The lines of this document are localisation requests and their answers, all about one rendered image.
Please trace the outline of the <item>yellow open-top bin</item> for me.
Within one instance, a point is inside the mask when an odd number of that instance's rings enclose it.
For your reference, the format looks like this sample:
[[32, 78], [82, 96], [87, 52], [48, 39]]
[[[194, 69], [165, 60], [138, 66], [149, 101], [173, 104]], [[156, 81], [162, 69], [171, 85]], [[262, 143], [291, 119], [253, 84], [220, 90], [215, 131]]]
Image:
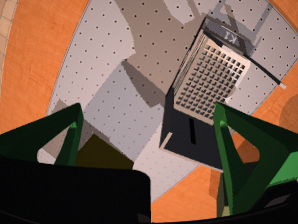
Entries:
[[92, 134], [77, 153], [77, 167], [133, 169], [134, 162]]

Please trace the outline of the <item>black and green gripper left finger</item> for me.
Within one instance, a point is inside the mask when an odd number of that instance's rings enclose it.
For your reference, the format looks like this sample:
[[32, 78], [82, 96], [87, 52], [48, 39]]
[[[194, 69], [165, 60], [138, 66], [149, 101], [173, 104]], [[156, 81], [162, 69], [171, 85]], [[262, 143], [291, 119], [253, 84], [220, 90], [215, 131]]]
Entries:
[[54, 164], [75, 166], [83, 121], [81, 104], [70, 105], [49, 116], [0, 134], [0, 155], [38, 162], [38, 151], [69, 126]]

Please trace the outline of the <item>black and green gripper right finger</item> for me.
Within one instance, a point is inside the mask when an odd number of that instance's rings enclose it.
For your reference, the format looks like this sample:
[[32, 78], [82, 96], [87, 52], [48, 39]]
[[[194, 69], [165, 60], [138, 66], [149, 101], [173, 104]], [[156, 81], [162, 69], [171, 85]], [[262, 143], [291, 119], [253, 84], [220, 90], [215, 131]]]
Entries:
[[[297, 133], [221, 102], [216, 102], [213, 122], [230, 215], [247, 212], [267, 189], [297, 181]], [[236, 150], [228, 126], [259, 150], [260, 158], [250, 175]]]

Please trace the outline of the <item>white well plate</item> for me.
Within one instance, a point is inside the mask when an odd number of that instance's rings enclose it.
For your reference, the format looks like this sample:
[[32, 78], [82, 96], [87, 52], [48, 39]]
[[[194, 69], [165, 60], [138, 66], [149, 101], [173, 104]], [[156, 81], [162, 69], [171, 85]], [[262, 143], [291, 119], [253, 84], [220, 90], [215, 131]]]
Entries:
[[222, 50], [203, 34], [174, 91], [174, 109], [213, 125], [216, 102], [228, 103], [249, 69], [250, 62], [234, 50], [231, 54]]

